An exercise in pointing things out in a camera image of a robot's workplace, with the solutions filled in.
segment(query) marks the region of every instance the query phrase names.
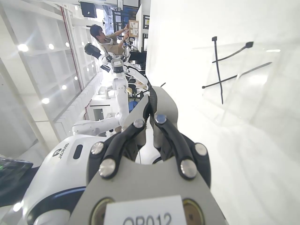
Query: black speaker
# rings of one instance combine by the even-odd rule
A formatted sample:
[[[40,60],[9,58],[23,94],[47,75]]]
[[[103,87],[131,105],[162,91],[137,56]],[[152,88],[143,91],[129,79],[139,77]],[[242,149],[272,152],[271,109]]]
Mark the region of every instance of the black speaker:
[[[81,12],[84,17],[97,18],[96,7],[94,3],[80,2]]]

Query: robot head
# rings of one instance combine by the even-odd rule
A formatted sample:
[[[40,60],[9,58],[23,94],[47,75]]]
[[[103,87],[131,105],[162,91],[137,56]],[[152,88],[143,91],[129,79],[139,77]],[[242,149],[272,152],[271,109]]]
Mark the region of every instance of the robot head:
[[[84,51],[86,54],[91,55],[97,59],[101,56],[100,50],[91,43],[86,44],[86,46],[84,47]]]

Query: white robot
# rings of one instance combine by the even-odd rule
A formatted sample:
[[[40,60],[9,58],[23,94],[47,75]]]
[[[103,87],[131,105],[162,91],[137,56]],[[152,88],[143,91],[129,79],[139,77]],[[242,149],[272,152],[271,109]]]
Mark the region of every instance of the white robot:
[[[113,53],[106,52],[101,55],[100,50],[91,43],[85,46],[85,52],[98,58],[102,62],[101,68],[106,71],[112,71],[114,77],[112,82],[112,90],[116,91],[116,100],[118,103],[118,112],[114,117],[101,121],[83,120],[74,124],[73,135],[85,134],[96,136],[100,133],[112,130],[118,126],[123,126],[124,120],[129,115],[128,109],[128,81],[125,75],[132,76],[140,83],[147,85],[148,79],[140,73],[131,63],[128,62],[130,57],[130,45],[124,49],[121,56],[115,56]]]
[[[148,118],[154,147],[161,155],[154,163],[161,162],[136,164],[138,151],[146,143]],[[109,203],[180,195],[187,225],[227,224],[210,193],[207,149],[177,130],[177,118],[171,97],[152,86],[150,95],[125,118],[121,132],[108,139],[89,135],[64,139],[30,179],[26,193],[16,196],[10,188],[6,199],[0,196],[0,206],[18,201],[26,225],[108,225]],[[160,223],[132,220],[123,224]]]

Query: metal screw head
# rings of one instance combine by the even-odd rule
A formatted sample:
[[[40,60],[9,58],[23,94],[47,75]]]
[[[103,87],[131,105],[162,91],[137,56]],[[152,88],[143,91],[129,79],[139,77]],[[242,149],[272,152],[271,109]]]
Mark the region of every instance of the metal screw head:
[[[100,164],[99,173],[101,177],[110,176],[116,169],[116,162],[113,159],[107,158]]]
[[[180,163],[182,173],[188,178],[195,178],[197,174],[197,167],[192,160],[183,160]]]
[[[201,155],[201,156],[207,155],[207,149],[202,143],[196,143],[195,149],[196,149],[198,155]]]
[[[142,119],[134,120],[133,125],[135,128],[142,128],[144,126],[144,121]]]
[[[103,142],[97,142],[92,146],[91,153],[92,154],[99,154],[99,153],[101,153],[103,148],[104,148]]]
[[[167,117],[163,114],[159,114],[155,117],[155,121],[159,124],[164,124],[167,121]]]

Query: jarvis logo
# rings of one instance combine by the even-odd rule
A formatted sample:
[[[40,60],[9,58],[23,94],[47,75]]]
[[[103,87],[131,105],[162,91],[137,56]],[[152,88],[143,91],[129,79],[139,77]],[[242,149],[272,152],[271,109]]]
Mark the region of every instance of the jarvis logo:
[[[52,157],[58,155],[60,151],[61,151],[61,149],[56,150],[56,151],[54,152],[54,154],[52,155]]]
[[[68,147],[68,143],[64,146],[64,148],[62,149],[62,151],[59,154],[59,159],[61,159],[62,155],[64,154],[64,151],[66,150],[66,148]]]
[[[66,148],[68,147],[68,143],[64,146],[64,148],[61,150],[61,149],[57,149],[55,152],[54,152],[54,154],[52,155],[52,157],[54,157],[54,156],[57,156],[57,155],[59,155],[58,157],[59,157],[59,159],[61,159],[61,157],[62,157],[62,155],[64,154],[64,151],[66,150]]]

